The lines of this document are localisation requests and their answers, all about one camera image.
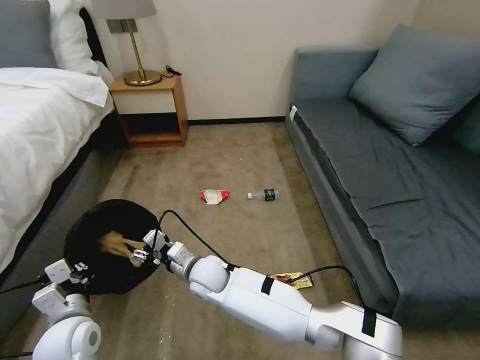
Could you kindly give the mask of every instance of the nightstand shelf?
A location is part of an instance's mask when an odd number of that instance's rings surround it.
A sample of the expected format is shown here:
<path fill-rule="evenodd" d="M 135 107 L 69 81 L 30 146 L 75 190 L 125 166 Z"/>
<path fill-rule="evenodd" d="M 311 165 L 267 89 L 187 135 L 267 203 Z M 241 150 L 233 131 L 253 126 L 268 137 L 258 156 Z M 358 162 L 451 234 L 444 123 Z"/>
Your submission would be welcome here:
<path fill-rule="evenodd" d="M 185 146 L 189 128 L 179 76 L 138 87 L 120 78 L 110 93 L 130 148 Z"/>

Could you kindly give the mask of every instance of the yellow wrapper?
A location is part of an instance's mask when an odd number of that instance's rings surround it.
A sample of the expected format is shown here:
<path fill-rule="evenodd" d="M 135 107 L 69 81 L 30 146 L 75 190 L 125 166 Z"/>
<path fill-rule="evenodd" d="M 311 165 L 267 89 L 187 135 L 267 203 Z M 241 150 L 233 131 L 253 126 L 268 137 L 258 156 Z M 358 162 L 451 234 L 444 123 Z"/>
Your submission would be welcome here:
<path fill-rule="evenodd" d="M 278 280 L 284 283 L 290 279 L 298 278 L 303 274 L 304 274 L 303 272 L 282 272 L 278 274 L 272 274 L 269 276 L 275 280 Z M 305 276 L 300 280 L 295 281 L 289 285 L 294 287 L 295 289 L 303 289 L 303 288 L 311 288 L 312 286 L 314 286 L 314 282 L 312 281 L 312 278 L 310 276 Z"/>

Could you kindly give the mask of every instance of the green bottle label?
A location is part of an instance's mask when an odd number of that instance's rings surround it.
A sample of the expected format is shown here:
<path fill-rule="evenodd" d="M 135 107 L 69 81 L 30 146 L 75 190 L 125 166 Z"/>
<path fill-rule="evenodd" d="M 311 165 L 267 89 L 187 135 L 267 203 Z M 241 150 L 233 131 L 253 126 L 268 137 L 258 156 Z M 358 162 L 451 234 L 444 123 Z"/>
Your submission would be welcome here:
<path fill-rule="evenodd" d="M 274 189 L 265 189 L 265 201 L 275 200 L 275 190 Z"/>

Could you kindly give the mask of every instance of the table lamp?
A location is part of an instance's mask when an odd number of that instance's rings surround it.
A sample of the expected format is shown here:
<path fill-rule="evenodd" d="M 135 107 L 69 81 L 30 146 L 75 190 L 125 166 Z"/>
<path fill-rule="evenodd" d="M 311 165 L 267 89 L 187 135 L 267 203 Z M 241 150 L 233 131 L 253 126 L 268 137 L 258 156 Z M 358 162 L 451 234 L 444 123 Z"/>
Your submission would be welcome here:
<path fill-rule="evenodd" d="M 158 71 L 145 70 L 140 61 L 139 50 L 135 42 L 130 19 L 148 18 L 157 13 L 153 0 L 93 0 L 93 14 L 96 18 L 109 20 L 126 19 L 131 44 L 135 52 L 138 70 L 123 74 L 125 84 L 131 86 L 147 86 L 158 83 L 162 75 Z"/>

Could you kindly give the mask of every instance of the white pillow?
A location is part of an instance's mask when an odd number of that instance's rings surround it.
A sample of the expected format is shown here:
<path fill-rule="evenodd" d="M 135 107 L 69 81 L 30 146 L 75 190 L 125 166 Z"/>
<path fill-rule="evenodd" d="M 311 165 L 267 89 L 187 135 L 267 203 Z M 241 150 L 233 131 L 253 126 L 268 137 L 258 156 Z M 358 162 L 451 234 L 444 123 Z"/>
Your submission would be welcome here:
<path fill-rule="evenodd" d="M 51 48 L 60 69 L 97 75 L 87 43 L 87 29 L 79 15 L 85 0 L 48 0 L 50 2 Z"/>

